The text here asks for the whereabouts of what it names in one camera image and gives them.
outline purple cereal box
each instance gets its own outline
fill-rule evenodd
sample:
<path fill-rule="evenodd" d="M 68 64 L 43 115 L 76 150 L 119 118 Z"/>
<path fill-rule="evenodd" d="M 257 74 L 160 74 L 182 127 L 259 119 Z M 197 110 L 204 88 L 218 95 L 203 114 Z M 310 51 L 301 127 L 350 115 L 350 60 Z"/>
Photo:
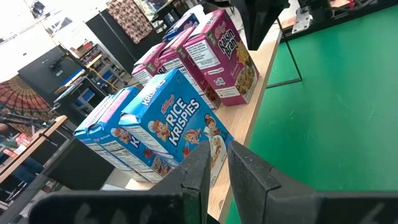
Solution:
<path fill-rule="evenodd" d="M 194 29 L 194 27 L 191 27 L 181 32 L 169 42 L 160 53 L 159 61 L 167 71 L 173 68 L 179 69 L 206 104 L 211 109 L 218 109 L 221 104 L 219 96 L 214 92 L 199 68 L 193 63 L 188 52 L 182 47 Z"/>
<path fill-rule="evenodd" d="M 259 72 L 224 9 L 207 14 L 184 48 L 224 105 L 249 103 Z"/>
<path fill-rule="evenodd" d="M 164 68 L 159 63 L 158 56 L 167 43 L 159 43 L 151 47 L 135 64 L 131 75 L 136 78 L 142 85 L 146 85 L 148 81 L 157 74 L 165 73 Z"/>

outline rice krispies cereal box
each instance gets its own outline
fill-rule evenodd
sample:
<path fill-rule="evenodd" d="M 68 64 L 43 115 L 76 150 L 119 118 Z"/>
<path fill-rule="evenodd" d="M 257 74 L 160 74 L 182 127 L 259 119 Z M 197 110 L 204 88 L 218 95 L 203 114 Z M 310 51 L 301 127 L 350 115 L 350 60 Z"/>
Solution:
<path fill-rule="evenodd" d="M 207 105 L 211 109 L 218 109 L 221 104 L 219 96 L 214 92 L 199 68 L 193 63 L 188 52 L 182 47 L 194 29 L 194 27 L 191 27 L 181 32 L 174 40 L 169 42 L 160 53 L 159 61 L 168 71 L 173 68 L 179 69 Z"/>
<path fill-rule="evenodd" d="M 118 125 L 121 110 L 138 92 L 134 87 L 118 91 L 88 127 L 88 136 L 141 176 L 156 183 L 162 180 L 172 167 Z"/>
<path fill-rule="evenodd" d="M 142 85 L 146 85 L 148 81 L 155 75 L 165 73 L 164 68 L 158 61 L 158 56 L 167 43 L 159 43 L 151 47 L 135 64 L 131 75 L 136 78 Z"/>
<path fill-rule="evenodd" d="M 87 118 L 76 128 L 74 135 L 77 139 L 79 139 L 83 144 L 101 156 L 103 159 L 108 161 L 110 164 L 115 166 L 117 169 L 131 177 L 136 181 L 148 182 L 143 176 L 139 175 L 136 171 L 130 168 L 123 161 L 118 159 L 116 156 L 112 155 L 106 149 L 101 147 L 99 144 L 95 143 L 94 140 L 88 137 L 87 128 L 93 123 L 98 114 L 104 109 L 104 106 L 111 99 L 111 96 L 107 96 L 103 101 L 87 116 Z"/>
<path fill-rule="evenodd" d="M 226 159 L 226 147 L 233 140 L 177 69 L 155 76 L 122 110 L 119 124 L 158 155 L 176 163 L 181 163 L 199 142 L 209 140 L 211 185 Z"/>
<path fill-rule="evenodd" d="M 164 35 L 164 40 L 169 42 L 173 40 L 179 33 L 190 28 L 196 27 L 199 21 L 194 13 L 188 13 L 181 17 Z"/>
<path fill-rule="evenodd" d="M 224 9 L 207 14 L 184 48 L 224 105 L 249 103 L 259 72 Z"/>

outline blue cereal box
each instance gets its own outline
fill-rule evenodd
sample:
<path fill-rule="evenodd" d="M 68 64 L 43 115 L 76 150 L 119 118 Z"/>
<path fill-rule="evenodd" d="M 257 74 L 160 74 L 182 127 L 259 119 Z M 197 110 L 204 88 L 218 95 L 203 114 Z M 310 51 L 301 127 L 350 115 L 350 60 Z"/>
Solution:
<path fill-rule="evenodd" d="M 214 112 L 176 69 L 156 75 L 122 110 L 120 126 L 170 163 L 181 163 L 201 141 L 211 146 L 211 185 L 233 140 Z"/>
<path fill-rule="evenodd" d="M 102 113 L 88 127 L 88 136 L 112 155 L 152 183 L 163 179 L 172 168 L 161 157 L 119 127 L 121 110 L 134 99 L 134 87 L 118 91 L 104 106 Z"/>
<path fill-rule="evenodd" d="M 75 137 L 79 139 L 83 144 L 101 156 L 103 159 L 108 161 L 110 164 L 115 166 L 117 169 L 127 174 L 129 177 L 136 181 L 148 182 L 143 176 L 139 175 L 136 171 L 130 168 L 123 161 L 112 155 L 110 152 L 102 148 L 99 144 L 95 143 L 94 140 L 88 137 L 87 127 L 89 127 L 98 114 L 104 109 L 104 106 L 111 99 L 110 96 L 104 98 L 104 100 L 87 116 L 87 118 L 79 125 L 75 130 Z"/>
<path fill-rule="evenodd" d="M 188 13 L 181 17 L 164 35 L 164 40 L 166 42 L 171 41 L 182 31 L 188 29 L 189 27 L 198 26 L 199 21 L 194 13 Z"/>

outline green table surface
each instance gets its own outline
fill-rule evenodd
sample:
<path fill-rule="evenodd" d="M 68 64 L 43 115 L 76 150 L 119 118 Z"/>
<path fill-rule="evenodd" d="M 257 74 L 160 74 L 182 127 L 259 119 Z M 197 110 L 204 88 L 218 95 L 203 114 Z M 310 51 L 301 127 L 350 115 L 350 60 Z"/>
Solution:
<path fill-rule="evenodd" d="M 250 149 L 315 189 L 398 190 L 398 6 L 289 43 L 303 81 L 266 90 Z M 281 44 L 269 84 L 296 77 Z"/>

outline patterned tapestry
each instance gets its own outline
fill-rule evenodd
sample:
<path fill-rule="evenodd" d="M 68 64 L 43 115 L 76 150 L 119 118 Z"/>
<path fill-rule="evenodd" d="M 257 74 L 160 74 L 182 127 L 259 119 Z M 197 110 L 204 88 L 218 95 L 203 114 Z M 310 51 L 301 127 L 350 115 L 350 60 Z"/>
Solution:
<path fill-rule="evenodd" d="M 135 44 L 153 30 L 152 25 L 133 0 L 113 0 L 108 12 Z"/>
<path fill-rule="evenodd" d="M 0 83 L 0 116 L 14 113 L 49 121 L 57 117 L 56 113 L 50 112 L 51 109 L 51 106 L 18 76 Z M 32 136 L 31 127 L 22 124 L 9 125 L 21 133 Z"/>

